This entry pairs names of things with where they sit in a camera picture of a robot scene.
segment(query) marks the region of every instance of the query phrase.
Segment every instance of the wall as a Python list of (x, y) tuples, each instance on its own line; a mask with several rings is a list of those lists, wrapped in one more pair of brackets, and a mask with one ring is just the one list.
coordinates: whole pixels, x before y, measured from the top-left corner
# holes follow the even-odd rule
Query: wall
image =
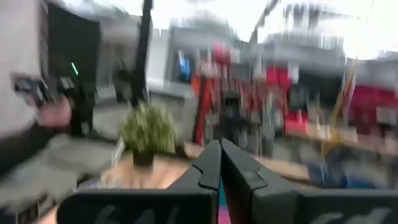
[(147, 54), (147, 80), (164, 80), (169, 56), (170, 31), (153, 29)]

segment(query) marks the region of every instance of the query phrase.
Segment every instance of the green plant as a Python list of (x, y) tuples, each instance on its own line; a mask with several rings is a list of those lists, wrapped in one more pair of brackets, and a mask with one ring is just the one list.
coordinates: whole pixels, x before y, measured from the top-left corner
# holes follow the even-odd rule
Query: green plant
[(174, 152), (176, 133), (170, 113), (147, 103), (129, 110), (121, 128), (128, 151)]

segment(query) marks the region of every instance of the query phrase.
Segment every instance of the hand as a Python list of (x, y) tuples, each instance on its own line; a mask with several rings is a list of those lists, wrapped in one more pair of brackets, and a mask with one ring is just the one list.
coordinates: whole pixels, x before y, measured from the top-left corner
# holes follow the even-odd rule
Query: hand
[(63, 128), (68, 126), (72, 118), (69, 101), (63, 96), (58, 103), (44, 104), (39, 111), (37, 122), (48, 128)]

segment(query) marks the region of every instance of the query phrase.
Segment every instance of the black pole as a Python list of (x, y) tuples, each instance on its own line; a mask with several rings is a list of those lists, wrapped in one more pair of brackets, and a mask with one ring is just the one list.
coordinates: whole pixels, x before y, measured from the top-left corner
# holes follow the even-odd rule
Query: black pole
[(146, 61), (150, 35), (151, 10), (152, 0), (144, 0), (136, 61), (131, 73), (131, 104), (133, 106), (136, 106), (140, 101), (146, 100)]

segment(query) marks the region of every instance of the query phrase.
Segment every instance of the plant pot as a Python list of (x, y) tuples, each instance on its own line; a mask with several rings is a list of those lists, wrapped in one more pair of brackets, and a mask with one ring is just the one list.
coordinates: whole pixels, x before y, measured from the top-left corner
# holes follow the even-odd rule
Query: plant pot
[(154, 163), (155, 154), (152, 152), (132, 152), (132, 159), (134, 162), (134, 166), (139, 167), (150, 167)]

